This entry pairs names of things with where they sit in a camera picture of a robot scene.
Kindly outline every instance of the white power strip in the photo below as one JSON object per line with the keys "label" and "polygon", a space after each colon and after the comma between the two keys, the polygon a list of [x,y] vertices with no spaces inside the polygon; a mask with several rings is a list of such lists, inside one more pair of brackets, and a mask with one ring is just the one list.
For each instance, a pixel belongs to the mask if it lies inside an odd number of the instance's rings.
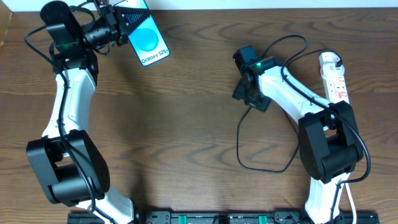
{"label": "white power strip", "polygon": [[338,61],[340,61],[340,58],[333,52],[324,52],[319,56],[326,98],[332,103],[338,103],[342,100],[349,103],[344,79],[344,65],[336,67]]}

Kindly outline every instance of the wood grain surface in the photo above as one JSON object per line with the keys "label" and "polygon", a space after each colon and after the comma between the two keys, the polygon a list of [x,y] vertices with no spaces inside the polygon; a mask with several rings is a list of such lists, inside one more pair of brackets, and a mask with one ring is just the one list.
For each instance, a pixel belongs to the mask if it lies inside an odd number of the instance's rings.
{"label": "wood grain surface", "polygon": [[7,8],[7,6],[0,1],[0,50],[4,43],[4,38],[7,34],[8,25],[11,20],[12,12]]}
{"label": "wood grain surface", "polygon": [[[344,59],[359,132],[372,156],[366,181],[352,184],[358,210],[381,223],[398,219],[398,9],[154,11],[171,56],[144,68],[129,45],[98,57],[98,87],[89,134],[108,163],[111,182],[141,208],[176,211],[302,208],[310,177],[296,157],[284,174],[241,168],[236,127],[246,110],[231,98],[240,75],[232,60],[252,44],[259,54],[274,40],[302,34],[309,50],[328,46]],[[15,13],[0,51],[0,223],[65,223],[73,208],[47,201],[25,153],[41,137],[55,98],[50,65],[29,49],[25,34],[39,13]],[[47,52],[46,31],[31,38]],[[287,59],[301,49],[286,40],[269,55]],[[317,55],[290,72],[323,94]],[[241,128],[242,160],[280,169],[297,138],[282,110],[252,111]],[[359,177],[365,162],[351,178]],[[349,210],[344,195],[341,208]]]}

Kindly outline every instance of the black cable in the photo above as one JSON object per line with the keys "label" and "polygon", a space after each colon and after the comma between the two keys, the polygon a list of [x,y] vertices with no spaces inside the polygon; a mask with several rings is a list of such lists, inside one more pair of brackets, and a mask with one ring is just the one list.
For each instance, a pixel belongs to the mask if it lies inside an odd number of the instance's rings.
{"label": "black cable", "polygon": [[64,74],[62,73],[62,69],[61,69],[61,68],[58,68],[58,67],[56,66],[56,64],[55,64],[51,59],[49,59],[46,55],[44,55],[42,52],[40,52],[39,50],[37,50],[37,49],[29,42],[29,36],[31,36],[32,34],[38,32],[38,31],[41,31],[41,30],[43,30],[43,29],[45,29],[45,28],[46,28],[46,26],[42,26],[42,27],[39,27],[39,28],[36,29],[36,30],[33,30],[33,31],[27,33],[26,36],[25,36],[25,43],[26,43],[33,51],[35,51],[35,52],[38,53],[40,56],[42,56],[44,59],[46,59],[46,61],[48,61],[48,63],[50,63],[50,64],[57,70],[57,73],[59,73],[59,75],[61,75],[61,77],[62,77],[62,80],[63,80],[63,83],[64,83],[64,84],[63,84],[64,90],[63,90],[63,95],[62,95],[62,99],[61,99],[61,104],[60,104],[60,109],[59,109],[59,114],[58,114],[58,120],[57,120],[58,131],[59,131],[59,133],[60,133],[60,139],[61,139],[61,142],[62,142],[62,144],[63,144],[63,146],[64,146],[66,152],[67,152],[67,153],[69,154],[69,156],[71,157],[73,163],[76,165],[76,168],[77,168],[77,171],[78,171],[79,175],[83,178],[83,180],[85,181],[85,184],[86,184],[87,187],[88,187],[88,191],[89,191],[90,199],[91,199],[91,206],[89,206],[88,212],[89,212],[89,213],[93,213],[93,212],[96,210],[96,202],[95,202],[95,196],[94,196],[93,187],[92,187],[92,185],[90,184],[90,181],[88,180],[87,175],[85,174],[83,168],[81,167],[80,163],[79,163],[78,160],[76,159],[76,157],[75,157],[74,153],[72,152],[71,148],[72,148],[74,151],[77,151],[77,150],[76,150],[72,145],[70,145],[69,142],[67,142],[67,140],[65,139],[65,136],[64,136],[64,134],[63,134],[63,131],[62,131],[62,127],[63,127],[62,117],[63,117],[63,110],[64,110],[64,107],[65,107],[66,97],[67,97],[67,93],[68,93],[68,81],[67,81],[66,77],[64,76]]}
{"label": "black cable", "polygon": [[83,3],[81,3],[80,5],[78,5],[77,7],[83,7],[83,6],[85,6],[86,4],[88,4],[88,3],[89,3],[89,1],[83,2]]}
{"label": "black cable", "polygon": [[[106,51],[106,52],[101,52],[100,50],[103,49],[103,48],[105,48],[105,47],[108,48],[107,51]],[[95,52],[97,52],[97,54],[104,55],[104,56],[108,56],[108,55],[109,55],[109,52],[111,51],[111,48],[110,48],[108,45],[104,45],[104,46],[102,46],[102,47],[99,48],[99,49],[96,49],[95,47],[93,47],[93,50],[94,50]]]}
{"label": "black cable", "polygon": [[[299,51],[298,53],[296,53],[295,55],[291,56],[291,58],[289,58],[288,60],[286,60],[286,61],[283,63],[283,65],[281,66],[281,68],[280,68],[280,74],[282,75],[283,81],[285,81],[290,87],[292,87],[295,91],[297,91],[298,93],[300,93],[300,94],[301,94],[304,98],[306,98],[308,101],[310,101],[311,103],[313,103],[313,104],[315,104],[315,105],[317,105],[317,106],[323,108],[325,111],[327,111],[327,112],[329,112],[331,115],[333,115],[337,120],[341,121],[341,122],[342,122],[342,123],[355,135],[355,137],[357,138],[357,140],[359,141],[359,143],[362,145],[363,151],[364,151],[365,157],[366,157],[366,171],[365,171],[365,173],[363,174],[362,177],[359,177],[359,178],[353,179],[353,180],[341,180],[341,181],[339,181],[339,182],[337,183],[337,185],[336,185],[336,192],[335,192],[335,196],[334,196],[334,199],[333,199],[333,205],[332,205],[332,207],[331,207],[331,213],[330,213],[330,223],[332,223],[332,221],[333,221],[333,212],[334,212],[334,209],[335,209],[335,206],[336,206],[336,201],[337,201],[337,197],[338,197],[338,191],[339,191],[339,189],[341,188],[341,185],[342,185],[342,184],[349,184],[349,183],[357,183],[357,182],[360,182],[360,181],[366,179],[366,178],[368,177],[370,171],[371,171],[371,158],[370,158],[370,155],[369,155],[369,151],[368,151],[368,149],[367,149],[367,147],[366,147],[364,141],[362,140],[361,136],[358,134],[357,131],[355,131],[355,129],[352,127],[352,125],[350,125],[350,123],[349,123],[344,117],[342,117],[341,115],[339,115],[338,113],[336,113],[335,111],[333,111],[332,109],[330,109],[329,107],[327,107],[327,106],[325,106],[325,105],[323,105],[323,104],[317,102],[314,98],[312,98],[312,97],[310,97],[310,96],[307,96],[303,91],[301,91],[301,90],[300,90],[299,88],[297,88],[293,83],[290,82],[290,80],[287,78],[287,75],[284,75],[284,69],[285,69],[285,67],[286,67],[287,65],[289,65],[291,62],[293,62],[294,60],[297,60],[297,59],[301,58],[301,57],[299,57],[299,58],[295,58],[295,57],[298,56],[299,54],[301,54],[301,53],[302,53],[305,49],[307,49],[307,47],[308,47],[308,40],[307,40],[305,37],[303,37],[303,36],[301,36],[301,35],[295,35],[295,36],[290,35],[290,36],[291,36],[291,37],[298,37],[298,38],[301,38],[302,40],[304,40],[304,41],[305,41],[305,47],[304,47],[301,51]],[[288,38],[288,36],[279,39],[279,41],[280,41],[280,40],[283,40],[283,39],[286,39],[286,38]]]}
{"label": "black cable", "polygon": [[[238,158],[238,162],[239,164],[248,170],[253,170],[253,171],[258,171],[258,172],[270,172],[270,173],[283,173],[287,170],[287,168],[289,168],[290,164],[292,163],[292,161],[294,160],[294,157],[296,156],[297,152],[299,151],[299,144],[297,143],[296,149],[293,153],[293,156],[290,158],[290,161],[287,163],[287,165],[285,166],[285,168],[283,168],[282,170],[268,170],[268,169],[256,169],[256,168],[251,168],[251,167],[247,167],[245,165],[243,165],[243,163],[241,162],[240,158],[239,158],[239,130],[241,128],[241,124],[242,121],[244,120],[244,118],[246,117],[246,115],[248,115],[248,113],[250,112],[251,106],[249,107],[249,109],[245,112],[245,114],[243,115],[242,119],[240,120],[239,124],[238,124],[238,129],[236,131],[236,157]],[[299,132],[297,131],[296,127],[294,126],[293,122],[290,120],[289,116],[287,115],[287,113],[284,111],[285,116],[287,118],[287,120],[289,121],[290,125],[292,126],[294,132],[297,135],[297,139],[299,138]]]}
{"label": "black cable", "polygon": [[89,22],[87,24],[84,24],[82,26],[82,31],[83,32],[87,32],[87,31],[91,30],[92,28],[94,28],[95,16],[94,16],[93,12],[91,12],[89,9],[82,8],[81,6],[69,6],[69,9],[71,10],[71,12],[78,11],[78,12],[82,12],[82,13],[85,13],[85,14],[88,14],[88,15],[91,16],[91,18],[92,18],[91,22]]}
{"label": "black cable", "polygon": [[[272,44],[270,44],[270,46],[268,46],[268,48],[267,48],[267,49],[264,51],[264,53],[261,55],[261,59],[264,59],[264,57],[266,56],[266,54],[268,53],[269,49],[271,49],[272,46],[274,46],[275,44],[277,44],[277,43],[280,42],[281,40],[288,39],[288,38],[292,38],[292,37],[301,38],[302,36],[301,36],[301,35],[297,35],[297,34],[293,34],[293,35],[287,35],[287,36],[285,36],[285,37],[281,37],[281,38],[275,40]],[[307,44],[306,44],[304,50],[307,49],[307,47],[308,47],[308,41],[307,41]]]}
{"label": "black cable", "polygon": [[38,54],[39,54],[40,56],[42,56],[46,61],[48,61],[48,63],[50,63],[54,68],[57,69],[57,72],[60,73],[60,72],[61,72],[61,69],[57,68],[57,66],[55,65],[55,63],[54,63],[51,59],[49,59],[49,58],[48,58],[45,54],[43,54],[41,51],[37,50],[37,49],[36,49],[32,44],[30,44],[30,42],[29,42],[29,36],[31,36],[32,34],[37,33],[38,31],[41,31],[41,30],[43,30],[43,29],[45,29],[45,28],[46,28],[46,26],[42,26],[42,27],[37,28],[36,30],[33,30],[33,31],[27,33],[27,34],[25,35],[25,43],[28,45],[28,47],[30,47],[32,50],[34,50],[34,52],[38,53]]}
{"label": "black cable", "polygon": [[223,215],[223,214],[218,214],[218,215],[216,215],[216,216],[214,217],[213,223],[212,223],[212,224],[215,224],[216,221],[217,221],[218,219],[220,219],[221,217],[227,218],[227,217],[226,217],[225,215]]}
{"label": "black cable", "polygon": [[300,59],[300,58],[302,58],[302,57],[305,57],[305,56],[308,56],[308,55],[310,55],[310,54],[314,54],[314,53],[317,53],[317,52],[326,52],[326,51],[327,51],[327,52],[333,52],[333,53],[335,53],[335,54],[337,55],[337,57],[339,57],[339,59],[340,59],[340,60],[337,62],[337,64],[340,65],[340,66],[343,64],[343,59],[341,59],[340,55],[338,55],[337,52],[335,52],[334,50],[329,49],[329,48],[324,48],[324,49],[314,50],[314,51],[311,51],[311,52],[309,52],[309,53],[300,55],[299,57],[296,57],[295,59],[291,60],[291,61],[286,65],[286,68],[288,68],[288,67],[290,66],[291,63],[293,63],[294,61],[296,61],[296,60],[298,60],[298,59]]}
{"label": "black cable", "polygon": [[105,214],[103,211],[101,211],[99,208],[95,210],[99,215],[107,219],[111,224],[116,224],[113,218],[111,218],[109,215]]}

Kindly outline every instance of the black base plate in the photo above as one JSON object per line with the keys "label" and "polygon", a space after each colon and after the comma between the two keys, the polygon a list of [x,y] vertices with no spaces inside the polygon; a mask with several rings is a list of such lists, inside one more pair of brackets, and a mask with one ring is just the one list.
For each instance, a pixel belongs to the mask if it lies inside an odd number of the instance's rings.
{"label": "black base plate", "polygon": [[[145,215],[146,224],[311,224],[304,213],[288,210],[273,213],[146,212]],[[353,215],[351,212],[341,212],[335,218],[334,224],[352,224],[352,222]],[[68,224],[78,223],[100,224],[104,221],[92,214],[70,213]],[[379,215],[373,212],[358,212],[356,223],[380,224]]]}

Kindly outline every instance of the white cable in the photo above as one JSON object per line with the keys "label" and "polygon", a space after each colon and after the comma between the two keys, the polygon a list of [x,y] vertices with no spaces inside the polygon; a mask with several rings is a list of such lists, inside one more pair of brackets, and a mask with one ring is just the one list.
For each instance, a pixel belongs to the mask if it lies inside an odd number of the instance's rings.
{"label": "white cable", "polygon": [[351,205],[351,210],[353,211],[353,224],[356,224],[356,210],[355,210],[353,196],[351,195],[351,190],[349,189],[348,184],[346,184],[346,190],[349,199],[349,204]]}

